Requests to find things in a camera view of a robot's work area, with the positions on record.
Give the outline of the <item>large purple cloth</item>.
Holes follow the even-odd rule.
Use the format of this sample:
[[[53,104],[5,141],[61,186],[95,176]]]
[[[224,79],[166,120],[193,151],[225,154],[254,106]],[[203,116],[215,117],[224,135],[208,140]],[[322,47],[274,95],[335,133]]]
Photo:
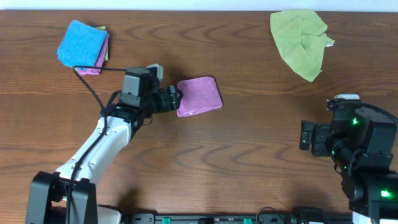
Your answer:
[[[213,77],[200,77],[182,80],[177,83],[183,97],[177,110],[178,117],[194,116],[223,106],[216,80]]]

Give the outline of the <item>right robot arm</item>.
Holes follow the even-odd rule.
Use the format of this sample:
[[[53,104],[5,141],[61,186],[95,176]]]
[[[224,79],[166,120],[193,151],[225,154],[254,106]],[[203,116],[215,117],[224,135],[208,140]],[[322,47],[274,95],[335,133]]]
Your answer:
[[[397,173],[390,169],[394,123],[352,118],[334,130],[329,124],[302,121],[301,131],[299,148],[330,157],[340,170],[351,211],[377,220],[397,219]]]

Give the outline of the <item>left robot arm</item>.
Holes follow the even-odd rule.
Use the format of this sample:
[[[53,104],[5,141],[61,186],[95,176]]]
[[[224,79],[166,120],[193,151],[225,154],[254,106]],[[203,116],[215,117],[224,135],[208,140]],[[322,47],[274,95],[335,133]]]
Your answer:
[[[38,172],[32,179],[26,223],[129,223],[128,215],[98,205],[96,184],[118,152],[154,113],[175,111],[183,98],[171,85],[143,99],[143,110],[127,103],[132,95],[115,91],[101,112],[95,130],[79,150],[55,172]]]

